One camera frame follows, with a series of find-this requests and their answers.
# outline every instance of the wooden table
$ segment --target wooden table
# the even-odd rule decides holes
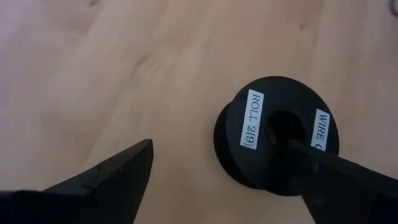
[[[233,181],[218,113],[283,75],[331,108],[340,156],[398,178],[398,19],[374,0],[0,1],[0,189],[42,190],[144,138],[136,223],[313,223]]]

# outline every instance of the white label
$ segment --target white label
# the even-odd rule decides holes
[[[264,94],[249,90],[241,135],[241,146],[257,149]]]
[[[313,124],[311,146],[319,150],[326,150],[326,143],[328,141],[330,114],[317,109],[315,121]]]

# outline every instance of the light wooden surface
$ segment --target light wooden surface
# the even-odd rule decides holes
[[[144,138],[136,223],[313,223],[213,151],[246,83],[284,75],[331,108],[341,156],[398,178],[398,19],[374,0],[0,0],[0,189],[42,190]]]

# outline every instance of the black spool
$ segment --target black spool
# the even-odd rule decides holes
[[[254,111],[246,111],[249,94],[258,100],[257,93],[263,94],[262,106],[251,103],[260,113],[258,116]],[[322,130],[318,124],[315,125],[319,110],[330,115],[328,129]],[[245,115],[246,119],[252,118],[251,121],[259,120],[258,126],[249,128],[248,125],[245,126],[248,130],[245,130]],[[313,90],[291,78],[260,78],[241,89],[220,113],[214,130],[216,155],[224,170],[240,184],[277,195],[299,195],[292,178],[287,144],[294,139],[311,145],[314,128],[315,134],[320,134],[317,136],[319,139],[322,131],[327,134],[323,139],[324,146],[319,144],[316,147],[338,155],[339,138],[335,120],[325,102]],[[250,133],[255,129],[258,129],[257,134]],[[251,136],[257,136],[256,146],[241,145],[242,135],[247,137],[243,140],[244,144],[252,144]]]

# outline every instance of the spool center hole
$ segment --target spool center hole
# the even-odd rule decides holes
[[[299,117],[288,111],[271,114],[266,123],[266,138],[276,148],[285,149],[289,140],[305,142],[305,128]]]

